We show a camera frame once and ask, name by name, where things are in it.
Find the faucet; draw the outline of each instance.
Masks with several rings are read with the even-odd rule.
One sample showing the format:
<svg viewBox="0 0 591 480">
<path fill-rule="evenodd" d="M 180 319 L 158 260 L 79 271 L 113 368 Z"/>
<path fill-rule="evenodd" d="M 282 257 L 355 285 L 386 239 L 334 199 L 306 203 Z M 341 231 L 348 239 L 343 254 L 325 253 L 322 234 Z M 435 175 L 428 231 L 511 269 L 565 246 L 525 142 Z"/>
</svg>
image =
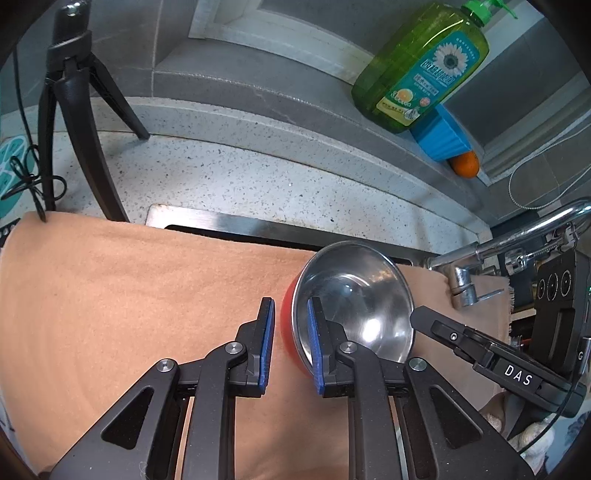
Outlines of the faucet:
<svg viewBox="0 0 591 480">
<path fill-rule="evenodd" d="M 520 247 L 522 244 L 568 224 L 573 226 L 573 232 L 576 235 L 576 224 L 581 224 L 581 222 L 585 224 L 582 231 L 589 226 L 589 222 L 585 222 L 585 220 L 588 220 L 587 216 L 589 214 L 591 214 L 591 197 L 582 197 L 541 217 L 535 222 L 493 238 L 483 244 L 474 242 L 438 257 L 428 258 L 425 267 L 429 270 L 441 272 L 447 277 L 452 290 L 452 304 L 455 308 L 473 305 L 477 301 L 488 299 L 502 292 L 502 290 L 495 290 L 478 297 L 470 277 L 471 270 L 481 267 L 484 260 L 489 257 L 508 252 L 506 266 L 509 274 L 523 271 L 531 260 L 550 252 L 553 248 L 564 245 L 566 241 L 561 238 L 552 240 L 545 247 L 535 252 L 525 252 Z"/>
</svg>

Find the blue plastic basket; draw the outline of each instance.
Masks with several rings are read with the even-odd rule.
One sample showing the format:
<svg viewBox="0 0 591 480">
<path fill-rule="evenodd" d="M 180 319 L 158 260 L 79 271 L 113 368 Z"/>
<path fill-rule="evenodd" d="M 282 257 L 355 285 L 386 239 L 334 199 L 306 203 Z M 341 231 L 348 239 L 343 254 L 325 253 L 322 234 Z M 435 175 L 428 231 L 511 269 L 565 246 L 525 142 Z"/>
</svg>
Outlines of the blue plastic basket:
<svg viewBox="0 0 591 480">
<path fill-rule="evenodd" d="M 411 133 L 434 161 L 448 160 L 472 149 L 466 134 L 442 104 L 438 104 L 425 118 L 417 120 Z"/>
</svg>

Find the orange fruit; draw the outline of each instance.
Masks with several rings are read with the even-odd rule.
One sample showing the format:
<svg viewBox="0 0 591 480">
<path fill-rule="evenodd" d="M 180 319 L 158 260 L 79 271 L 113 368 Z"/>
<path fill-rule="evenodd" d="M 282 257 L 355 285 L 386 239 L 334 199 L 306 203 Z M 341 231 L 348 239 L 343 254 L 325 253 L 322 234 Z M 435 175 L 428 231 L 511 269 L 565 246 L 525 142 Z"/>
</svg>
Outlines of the orange fruit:
<svg viewBox="0 0 591 480">
<path fill-rule="evenodd" d="M 480 171 L 480 162 L 473 151 L 453 157 L 449 163 L 453 171 L 465 179 L 473 179 Z"/>
</svg>

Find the white countertop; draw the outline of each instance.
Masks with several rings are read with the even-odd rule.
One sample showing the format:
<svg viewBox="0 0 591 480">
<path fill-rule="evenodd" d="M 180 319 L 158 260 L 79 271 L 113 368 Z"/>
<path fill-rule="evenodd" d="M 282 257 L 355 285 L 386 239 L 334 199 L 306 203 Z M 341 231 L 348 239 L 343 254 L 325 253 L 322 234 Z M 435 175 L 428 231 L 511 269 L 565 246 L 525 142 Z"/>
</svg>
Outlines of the white countertop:
<svg viewBox="0 0 591 480">
<path fill-rule="evenodd" d="M 290 223 L 445 253 L 476 235 L 391 194 L 310 166 L 199 140 L 101 132 L 100 141 L 132 222 L 162 203 Z M 54 137 L 54 170 L 68 182 L 58 209 L 101 216 L 67 134 Z M 11 212 L 31 209 L 25 192 Z"/>
</svg>

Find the blue gripper pad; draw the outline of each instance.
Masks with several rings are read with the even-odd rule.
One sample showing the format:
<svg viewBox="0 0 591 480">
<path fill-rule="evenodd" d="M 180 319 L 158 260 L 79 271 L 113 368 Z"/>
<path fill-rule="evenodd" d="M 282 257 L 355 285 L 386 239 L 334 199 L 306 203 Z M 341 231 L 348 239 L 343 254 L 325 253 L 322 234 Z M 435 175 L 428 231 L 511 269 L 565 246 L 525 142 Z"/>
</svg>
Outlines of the blue gripper pad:
<svg viewBox="0 0 591 480">
<path fill-rule="evenodd" d="M 275 300 L 271 299 L 269 313 L 265 322 L 265 336 L 262 340 L 261 363 L 259 365 L 259 389 L 265 394 L 269 384 L 269 370 L 271 368 L 271 350 L 273 349 L 273 333 L 275 332 Z"/>
<path fill-rule="evenodd" d="M 318 326 L 316 324 L 312 299 L 308 300 L 308 337 L 310 339 L 310 352 L 312 353 L 312 374 L 314 375 L 314 385 L 316 385 L 318 395 L 323 395 L 324 376 L 322 375 L 322 351 L 320 350 Z"/>
</svg>

